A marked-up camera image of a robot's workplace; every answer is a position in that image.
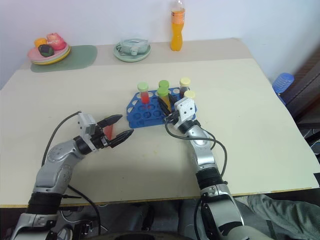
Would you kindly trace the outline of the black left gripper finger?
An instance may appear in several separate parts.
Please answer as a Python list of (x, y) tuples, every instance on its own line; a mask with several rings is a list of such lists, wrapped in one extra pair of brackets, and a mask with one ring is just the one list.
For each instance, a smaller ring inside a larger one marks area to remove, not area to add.
[(133, 134), (133, 132), (134, 132), (134, 129), (129, 129), (119, 133), (114, 139), (109, 141), (109, 146), (111, 148), (118, 146), (119, 144), (127, 140)]
[(111, 126), (115, 123), (117, 123), (121, 118), (123, 117), (122, 114), (115, 114), (115, 115), (111, 115), (109, 117), (106, 117), (100, 121), (97, 122), (97, 125), (103, 129), (107, 126)]

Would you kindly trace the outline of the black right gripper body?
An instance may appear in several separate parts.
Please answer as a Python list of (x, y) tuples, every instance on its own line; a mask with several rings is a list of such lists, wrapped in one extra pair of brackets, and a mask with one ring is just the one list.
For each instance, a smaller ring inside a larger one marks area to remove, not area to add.
[(179, 121), (179, 116), (180, 113), (178, 111), (174, 111), (164, 118), (164, 122), (176, 124)]

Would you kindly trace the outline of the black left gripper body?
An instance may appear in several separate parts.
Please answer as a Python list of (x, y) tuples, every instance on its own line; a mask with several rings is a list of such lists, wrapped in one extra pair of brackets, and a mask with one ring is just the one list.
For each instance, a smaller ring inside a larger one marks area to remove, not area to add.
[(90, 142), (92, 146), (90, 147), (92, 151), (98, 151), (109, 146), (110, 140), (104, 133), (103, 129), (99, 126), (95, 126), (93, 134), (90, 136)]

